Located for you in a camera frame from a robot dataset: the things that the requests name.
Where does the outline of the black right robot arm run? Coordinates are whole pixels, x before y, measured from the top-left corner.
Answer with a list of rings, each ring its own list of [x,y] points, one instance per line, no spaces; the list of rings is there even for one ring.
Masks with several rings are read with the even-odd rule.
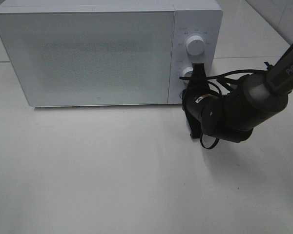
[[[205,66],[194,63],[183,90],[182,109],[190,136],[213,137],[239,143],[247,140],[254,127],[283,111],[293,90],[293,43],[275,65],[266,70],[242,69],[207,77]]]

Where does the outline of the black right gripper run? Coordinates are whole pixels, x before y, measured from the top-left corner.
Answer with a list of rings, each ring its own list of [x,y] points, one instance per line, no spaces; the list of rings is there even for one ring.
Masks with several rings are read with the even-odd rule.
[[[187,118],[190,137],[200,139],[203,112],[212,100],[222,95],[222,92],[216,84],[207,80],[203,63],[193,63],[192,68],[192,81],[189,81],[182,93],[182,108]]]

